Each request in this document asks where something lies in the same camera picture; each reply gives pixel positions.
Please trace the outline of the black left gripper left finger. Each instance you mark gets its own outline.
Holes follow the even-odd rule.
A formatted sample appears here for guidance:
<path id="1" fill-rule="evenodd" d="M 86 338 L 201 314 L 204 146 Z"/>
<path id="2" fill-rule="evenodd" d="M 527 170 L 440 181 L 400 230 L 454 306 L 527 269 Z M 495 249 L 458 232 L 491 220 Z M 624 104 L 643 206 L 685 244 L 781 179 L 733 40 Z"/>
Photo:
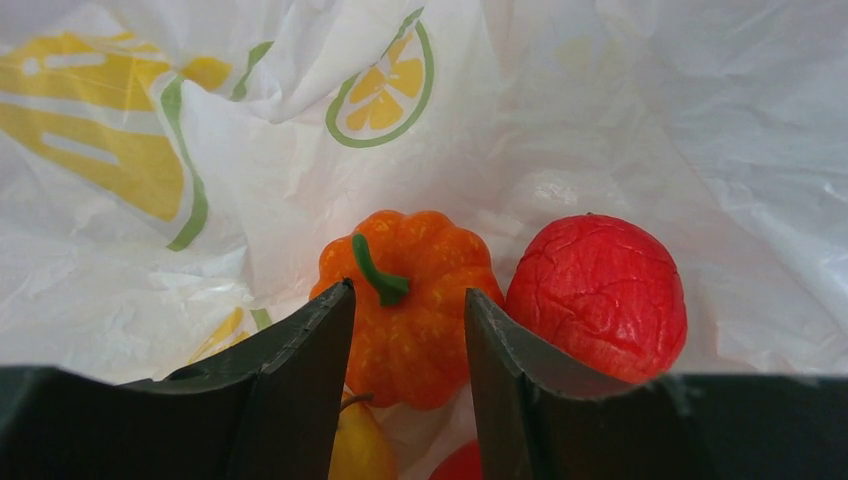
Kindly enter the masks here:
<path id="1" fill-rule="evenodd" d="M 339 282 L 160 381 L 1 371 L 5 479 L 324 479 L 352 339 Z"/>

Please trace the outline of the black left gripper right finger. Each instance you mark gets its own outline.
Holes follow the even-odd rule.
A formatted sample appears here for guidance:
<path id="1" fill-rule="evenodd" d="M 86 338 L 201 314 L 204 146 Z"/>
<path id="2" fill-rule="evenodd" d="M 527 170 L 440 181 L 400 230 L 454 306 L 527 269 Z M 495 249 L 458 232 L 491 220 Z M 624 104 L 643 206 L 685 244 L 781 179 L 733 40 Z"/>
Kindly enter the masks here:
<path id="1" fill-rule="evenodd" d="M 487 479 L 843 479 L 840 377 L 666 374 L 632 385 L 517 324 L 478 289 L 465 333 Z"/>

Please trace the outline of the orange fruit with leaf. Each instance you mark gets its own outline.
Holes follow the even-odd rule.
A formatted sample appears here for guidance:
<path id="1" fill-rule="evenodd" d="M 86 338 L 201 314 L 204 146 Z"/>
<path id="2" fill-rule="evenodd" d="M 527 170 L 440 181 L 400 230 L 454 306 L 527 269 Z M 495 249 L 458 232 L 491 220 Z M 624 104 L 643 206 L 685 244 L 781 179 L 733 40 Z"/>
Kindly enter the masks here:
<path id="1" fill-rule="evenodd" d="M 329 480 L 397 480 L 395 454 L 367 403 L 372 393 L 342 394 Z"/>

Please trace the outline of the red apple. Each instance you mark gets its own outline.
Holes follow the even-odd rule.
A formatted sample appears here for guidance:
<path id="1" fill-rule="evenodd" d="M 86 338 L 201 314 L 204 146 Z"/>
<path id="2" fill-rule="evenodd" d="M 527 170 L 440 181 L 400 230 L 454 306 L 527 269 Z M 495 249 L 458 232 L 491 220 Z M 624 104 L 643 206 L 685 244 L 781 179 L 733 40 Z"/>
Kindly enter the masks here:
<path id="1" fill-rule="evenodd" d="M 672 255 L 649 232 L 608 215 L 543 227 L 518 262 L 504 309 L 575 360 L 631 384 L 667 372 L 687 340 Z"/>

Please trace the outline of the small orange pumpkin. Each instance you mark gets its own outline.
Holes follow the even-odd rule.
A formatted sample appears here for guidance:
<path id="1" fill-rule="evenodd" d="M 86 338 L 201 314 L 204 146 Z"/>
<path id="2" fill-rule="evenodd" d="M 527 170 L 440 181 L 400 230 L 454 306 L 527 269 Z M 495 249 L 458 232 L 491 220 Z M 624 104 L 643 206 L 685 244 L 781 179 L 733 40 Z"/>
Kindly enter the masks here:
<path id="1" fill-rule="evenodd" d="M 373 406 L 443 406 L 469 381 L 465 295 L 504 297 L 489 249 L 437 211 L 380 210 L 324 247 L 311 297 L 348 279 L 355 318 L 345 383 Z"/>

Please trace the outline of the white plastic grocery bag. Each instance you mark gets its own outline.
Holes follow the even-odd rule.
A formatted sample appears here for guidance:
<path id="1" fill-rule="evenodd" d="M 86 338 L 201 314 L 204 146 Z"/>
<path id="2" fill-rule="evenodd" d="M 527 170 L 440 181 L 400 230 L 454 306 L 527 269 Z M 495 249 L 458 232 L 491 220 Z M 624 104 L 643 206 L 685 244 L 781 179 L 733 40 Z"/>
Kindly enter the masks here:
<path id="1" fill-rule="evenodd" d="M 688 319 L 638 384 L 847 382 L 847 5 L 2 3 L 1 371 L 163 380 L 316 298 L 380 210 L 479 235 L 508 316 L 543 227 L 623 219 Z M 468 367 L 369 406 L 400 479 L 478 439 Z"/>

